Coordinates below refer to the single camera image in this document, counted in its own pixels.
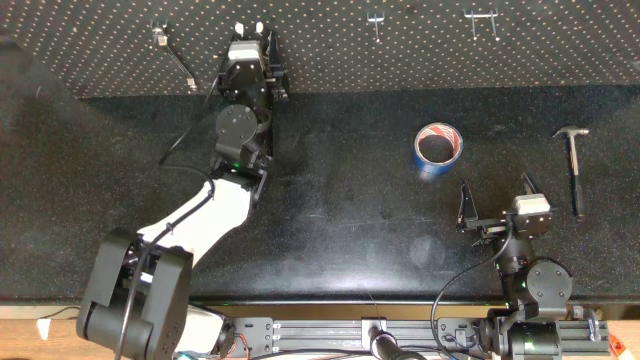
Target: hammer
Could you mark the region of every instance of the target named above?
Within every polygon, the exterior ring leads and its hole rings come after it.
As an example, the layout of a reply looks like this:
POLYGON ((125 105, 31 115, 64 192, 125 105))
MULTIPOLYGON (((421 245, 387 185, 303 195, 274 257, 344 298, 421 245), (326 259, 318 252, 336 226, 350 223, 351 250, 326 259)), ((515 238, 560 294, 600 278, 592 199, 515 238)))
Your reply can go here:
POLYGON ((576 135, 587 135, 589 129, 579 129, 576 126, 565 126, 558 130, 553 137, 558 134, 566 133, 569 138, 569 156, 571 157, 571 169, 573 170, 573 204, 575 214, 578 220, 584 219, 584 199, 582 198, 582 186, 580 185, 580 176, 578 171, 578 155, 576 154, 576 142, 573 139, 576 135))

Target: hammer handle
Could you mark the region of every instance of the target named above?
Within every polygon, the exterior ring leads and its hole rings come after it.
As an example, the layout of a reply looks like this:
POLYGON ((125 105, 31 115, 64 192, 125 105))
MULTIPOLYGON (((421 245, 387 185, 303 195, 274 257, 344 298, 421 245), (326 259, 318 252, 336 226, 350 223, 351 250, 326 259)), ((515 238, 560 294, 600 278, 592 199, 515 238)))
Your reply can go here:
POLYGON ((582 185, 580 185, 580 175, 573 175, 573 202, 575 214, 578 220, 584 219, 584 198, 582 196, 582 185))

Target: speckled surface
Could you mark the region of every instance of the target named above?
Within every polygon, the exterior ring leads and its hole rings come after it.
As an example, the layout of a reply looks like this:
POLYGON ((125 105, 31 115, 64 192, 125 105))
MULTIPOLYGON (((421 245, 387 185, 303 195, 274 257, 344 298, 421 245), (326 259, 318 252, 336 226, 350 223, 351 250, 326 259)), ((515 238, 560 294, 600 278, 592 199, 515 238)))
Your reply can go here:
MULTIPOLYGON (((2 49, 0 63, 0 300, 74 301, 107 231, 155 222, 200 188, 156 167, 197 101, 80 102, 15 49, 2 49)), ((554 207, 554 228, 534 247, 571 269, 573 298, 638 302, 639 96, 637 87, 293 96, 275 115, 265 196, 195 268, 194 299, 431 301, 490 255, 454 232, 460 180, 491 217, 521 193, 527 170, 554 207), (465 148, 450 173, 425 183, 411 143, 435 121, 454 125, 465 148), (570 124, 591 130, 577 139, 582 223, 571 213, 566 141, 551 138, 570 124)), ((205 168, 211 125, 172 161, 205 168)), ((498 301, 498 276, 469 274, 446 298, 498 301)))

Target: orange object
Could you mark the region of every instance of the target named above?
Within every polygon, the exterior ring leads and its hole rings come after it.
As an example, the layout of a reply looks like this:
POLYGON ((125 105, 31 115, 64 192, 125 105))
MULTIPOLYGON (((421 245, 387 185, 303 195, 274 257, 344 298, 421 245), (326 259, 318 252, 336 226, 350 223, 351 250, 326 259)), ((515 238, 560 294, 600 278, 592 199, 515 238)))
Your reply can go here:
POLYGON ((624 346, 617 336, 609 334, 609 344, 611 346, 611 351, 618 360, 635 360, 633 354, 627 350, 627 347, 624 346))

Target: circular joint cover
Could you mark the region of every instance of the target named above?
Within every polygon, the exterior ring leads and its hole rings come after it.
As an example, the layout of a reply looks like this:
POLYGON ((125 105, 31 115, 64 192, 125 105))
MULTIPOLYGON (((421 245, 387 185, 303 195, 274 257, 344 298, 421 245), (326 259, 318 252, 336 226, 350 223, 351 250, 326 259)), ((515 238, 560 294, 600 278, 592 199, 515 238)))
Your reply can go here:
POLYGON ((222 109, 216 120, 216 133, 229 142, 244 144, 258 129, 256 114, 245 105, 234 104, 222 109))
POLYGON ((552 261, 533 265, 523 285, 538 302, 566 302, 571 296, 571 277, 562 266, 552 261))

